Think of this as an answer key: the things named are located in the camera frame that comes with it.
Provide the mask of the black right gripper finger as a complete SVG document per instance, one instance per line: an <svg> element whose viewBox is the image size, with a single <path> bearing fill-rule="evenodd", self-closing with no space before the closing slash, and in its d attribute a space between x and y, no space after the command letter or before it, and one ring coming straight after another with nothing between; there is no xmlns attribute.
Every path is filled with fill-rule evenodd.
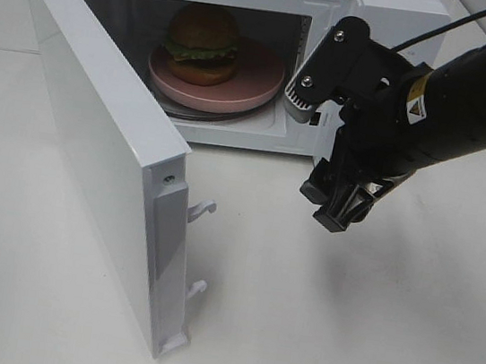
<svg viewBox="0 0 486 364"><path fill-rule="evenodd" d="M393 189L392 178L373 178L350 161L342 165L321 159L300 187L319 208L314 218L329 232L344 232L362 222L371 208Z"/></svg>
<svg viewBox="0 0 486 364"><path fill-rule="evenodd" d="M369 25L354 16L342 18L326 33L283 92L284 107L295 122L309 122L317 108L346 84L369 40Z"/></svg>

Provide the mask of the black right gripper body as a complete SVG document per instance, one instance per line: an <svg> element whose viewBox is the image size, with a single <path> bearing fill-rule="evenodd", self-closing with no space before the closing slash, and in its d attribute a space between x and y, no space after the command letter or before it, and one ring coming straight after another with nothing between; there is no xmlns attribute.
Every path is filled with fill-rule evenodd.
<svg viewBox="0 0 486 364"><path fill-rule="evenodd" d="M317 164L315 181L336 186L340 180L386 193L399 186L412 169L384 168L384 149L402 132L412 82L432 68L412 65L372 39L337 34L327 95L341 105L343 126L337 129L329 159Z"/></svg>

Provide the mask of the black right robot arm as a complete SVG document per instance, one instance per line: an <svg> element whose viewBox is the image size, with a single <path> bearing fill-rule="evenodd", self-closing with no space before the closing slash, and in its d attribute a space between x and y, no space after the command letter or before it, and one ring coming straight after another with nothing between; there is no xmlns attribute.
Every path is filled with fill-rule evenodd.
<svg viewBox="0 0 486 364"><path fill-rule="evenodd" d="M367 22L345 17L317 44L284 92L302 123L327 101L341 126L300 192L315 219L342 232L418 169L486 149L486 45L439 68L412 65Z"/></svg>

